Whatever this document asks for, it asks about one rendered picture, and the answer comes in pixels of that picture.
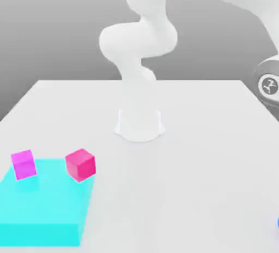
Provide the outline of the small pink cube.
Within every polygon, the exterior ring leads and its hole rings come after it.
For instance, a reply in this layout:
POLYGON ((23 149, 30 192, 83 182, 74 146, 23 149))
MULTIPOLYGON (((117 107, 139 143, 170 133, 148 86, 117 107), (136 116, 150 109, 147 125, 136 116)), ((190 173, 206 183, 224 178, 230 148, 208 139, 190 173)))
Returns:
POLYGON ((96 174, 95 157, 85 149, 66 155, 65 164, 67 173, 78 183, 96 174))

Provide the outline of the small magenta cube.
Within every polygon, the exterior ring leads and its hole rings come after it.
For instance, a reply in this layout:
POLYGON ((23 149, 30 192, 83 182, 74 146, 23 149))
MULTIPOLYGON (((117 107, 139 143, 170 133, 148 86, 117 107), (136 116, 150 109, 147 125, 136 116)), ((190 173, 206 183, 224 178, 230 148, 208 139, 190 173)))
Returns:
POLYGON ((11 161, 17 180, 22 180, 37 175, 37 169, 31 150, 12 153, 11 161))

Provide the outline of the large cyan box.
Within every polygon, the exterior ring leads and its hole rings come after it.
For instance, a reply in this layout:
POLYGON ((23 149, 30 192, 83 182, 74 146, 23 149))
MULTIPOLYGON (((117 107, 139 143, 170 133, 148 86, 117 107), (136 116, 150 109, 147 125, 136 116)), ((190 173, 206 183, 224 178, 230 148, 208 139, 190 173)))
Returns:
POLYGON ((94 177, 78 183, 63 159, 37 159, 37 175, 0 181, 0 247, 81 245, 94 177))

